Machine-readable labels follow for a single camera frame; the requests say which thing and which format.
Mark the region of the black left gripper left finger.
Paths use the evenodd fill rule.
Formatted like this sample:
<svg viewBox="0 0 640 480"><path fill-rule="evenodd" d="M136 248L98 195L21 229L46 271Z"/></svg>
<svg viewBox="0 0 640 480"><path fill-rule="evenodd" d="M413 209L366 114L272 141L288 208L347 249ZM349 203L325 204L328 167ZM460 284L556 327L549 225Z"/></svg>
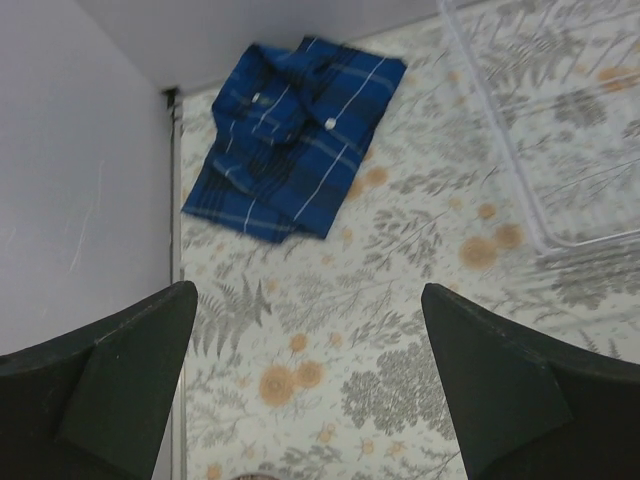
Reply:
<svg viewBox="0 0 640 480"><path fill-rule="evenodd" d="M180 281L2 356L2 478L151 478L197 301Z"/></svg>

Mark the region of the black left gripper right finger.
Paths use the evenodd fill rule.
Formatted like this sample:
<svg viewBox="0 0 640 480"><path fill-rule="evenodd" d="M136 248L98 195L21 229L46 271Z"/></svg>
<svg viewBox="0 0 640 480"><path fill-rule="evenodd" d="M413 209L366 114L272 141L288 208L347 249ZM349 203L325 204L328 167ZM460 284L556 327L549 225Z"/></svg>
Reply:
<svg viewBox="0 0 640 480"><path fill-rule="evenodd" d="M636 479L639 367L425 285L422 311L470 479Z"/></svg>

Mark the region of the white wire dish rack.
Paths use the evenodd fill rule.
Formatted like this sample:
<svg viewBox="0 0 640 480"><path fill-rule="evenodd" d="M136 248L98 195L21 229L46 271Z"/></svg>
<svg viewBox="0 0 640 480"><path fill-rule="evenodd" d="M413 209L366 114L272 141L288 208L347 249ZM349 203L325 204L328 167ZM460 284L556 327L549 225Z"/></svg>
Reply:
<svg viewBox="0 0 640 480"><path fill-rule="evenodd" d="M639 240L639 5L443 1L465 66L544 257Z"/></svg>

